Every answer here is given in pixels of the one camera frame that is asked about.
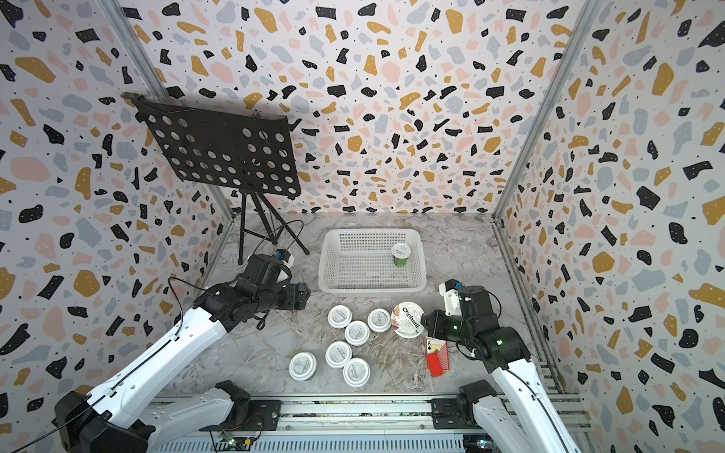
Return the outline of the Chobani yogurt cup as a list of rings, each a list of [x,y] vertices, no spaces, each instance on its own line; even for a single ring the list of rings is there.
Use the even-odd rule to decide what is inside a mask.
[[[423,315],[423,309],[415,302],[401,302],[392,310],[391,327],[401,338],[415,339],[425,330],[421,323]]]

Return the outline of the green yogurt cup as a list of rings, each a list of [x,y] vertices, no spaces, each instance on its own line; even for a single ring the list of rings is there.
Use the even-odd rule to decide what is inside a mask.
[[[391,247],[391,254],[394,265],[398,267],[405,266],[412,254],[411,247],[405,242],[394,243]]]

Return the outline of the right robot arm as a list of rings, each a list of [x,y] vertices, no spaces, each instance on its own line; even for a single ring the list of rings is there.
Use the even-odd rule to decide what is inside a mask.
[[[460,387],[456,408],[434,419],[478,426],[500,452],[579,452],[519,333],[500,326],[496,296],[455,279],[441,284],[439,293],[445,308],[423,315],[422,326],[430,337],[464,348],[464,356],[481,362],[496,384],[482,379]]]

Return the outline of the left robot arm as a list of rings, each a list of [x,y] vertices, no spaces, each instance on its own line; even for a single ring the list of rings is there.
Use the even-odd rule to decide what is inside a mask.
[[[292,281],[293,256],[277,250],[253,255],[230,282],[204,290],[177,324],[122,371],[92,388],[72,391],[55,407],[67,452],[150,452],[199,430],[243,428],[250,394],[231,381],[167,406],[150,404],[201,352],[238,325],[262,330],[270,311],[302,311],[311,291]]]

